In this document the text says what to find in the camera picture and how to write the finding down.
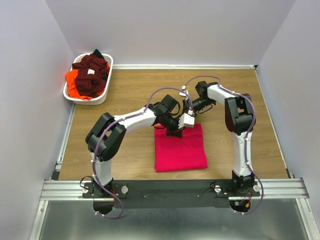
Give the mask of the pink t shirt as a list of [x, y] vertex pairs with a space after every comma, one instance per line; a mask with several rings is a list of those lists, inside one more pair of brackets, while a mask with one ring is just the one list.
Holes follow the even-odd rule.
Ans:
[[179, 172], [208, 167], [204, 148], [203, 128], [200, 123], [185, 128], [182, 137], [167, 136], [166, 129], [154, 130], [155, 171]]

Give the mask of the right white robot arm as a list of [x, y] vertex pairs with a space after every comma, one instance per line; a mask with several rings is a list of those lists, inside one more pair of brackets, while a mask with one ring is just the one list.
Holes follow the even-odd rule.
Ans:
[[192, 101], [193, 110], [199, 113], [204, 107], [216, 103], [224, 106], [225, 125], [233, 138], [234, 167], [230, 191], [241, 196], [255, 184], [251, 161], [251, 138], [256, 124], [256, 110], [248, 93], [237, 93], [219, 82], [199, 81], [195, 90], [199, 98]]

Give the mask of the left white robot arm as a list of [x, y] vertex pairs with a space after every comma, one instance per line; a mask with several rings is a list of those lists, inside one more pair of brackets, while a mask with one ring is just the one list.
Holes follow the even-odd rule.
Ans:
[[102, 114], [85, 138], [92, 155], [91, 183], [83, 186], [83, 193], [92, 197], [109, 197], [113, 192], [112, 158], [117, 154], [126, 134], [144, 127], [165, 129], [167, 136], [181, 138], [178, 113], [180, 103], [167, 94], [160, 102], [123, 115]]

